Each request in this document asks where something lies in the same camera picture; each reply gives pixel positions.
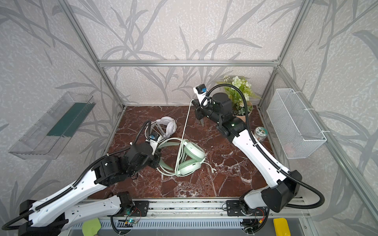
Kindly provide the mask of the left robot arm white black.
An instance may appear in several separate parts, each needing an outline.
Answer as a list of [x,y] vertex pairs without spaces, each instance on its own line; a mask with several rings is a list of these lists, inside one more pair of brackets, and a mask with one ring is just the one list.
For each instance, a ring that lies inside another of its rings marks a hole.
[[58,236],[62,231],[78,223],[102,216],[124,216],[133,208],[127,192],[119,193],[100,202],[80,204],[94,193],[116,183],[134,177],[150,166],[155,168],[159,156],[147,140],[132,144],[118,152],[107,154],[91,163],[72,184],[39,201],[26,200],[20,205],[19,215],[2,226],[3,231],[16,230],[20,236]]

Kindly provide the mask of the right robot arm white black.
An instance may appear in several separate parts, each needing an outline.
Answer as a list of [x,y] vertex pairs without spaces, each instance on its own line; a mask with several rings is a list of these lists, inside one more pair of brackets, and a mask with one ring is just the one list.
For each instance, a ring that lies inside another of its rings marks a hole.
[[[302,182],[302,176],[298,171],[290,171],[282,165],[254,137],[249,120],[243,121],[233,114],[232,102],[226,93],[211,95],[213,90],[207,89],[204,84],[194,87],[193,91],[197,96],[192,101],[196,118],[208,118],[213,121],[218,132],[244,153],[268,185],[265,188],[251,190],[240,197],[240,208],[245,215],[264,207],[273,212],[280,212],[284,207],[314,209],[324,204],[325,197],[320,191]],[[319,200],[309,205],[291,204],[300,187],[315,193]]]

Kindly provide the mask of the white over-ear headphones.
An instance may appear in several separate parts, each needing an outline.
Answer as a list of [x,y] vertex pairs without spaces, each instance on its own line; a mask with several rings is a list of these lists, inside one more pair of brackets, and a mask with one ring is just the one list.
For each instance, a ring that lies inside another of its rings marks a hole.
[[166,140],[176,132],[176,129],[176,121],[171,117],[165,116],[151,123],[150,134],[155,132]]

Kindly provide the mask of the mint green over-ear headphones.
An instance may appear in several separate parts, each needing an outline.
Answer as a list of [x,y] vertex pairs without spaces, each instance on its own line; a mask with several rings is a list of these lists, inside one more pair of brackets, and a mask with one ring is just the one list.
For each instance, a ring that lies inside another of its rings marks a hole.
[[162,149],[172,146],[179,147],[175,167],[171,168],[161,159],[157,170],[163,176],[186,177],[200,169],[201,165],[205,163],[205,151],[188,139],[169,138],[159,144],[157,148]]

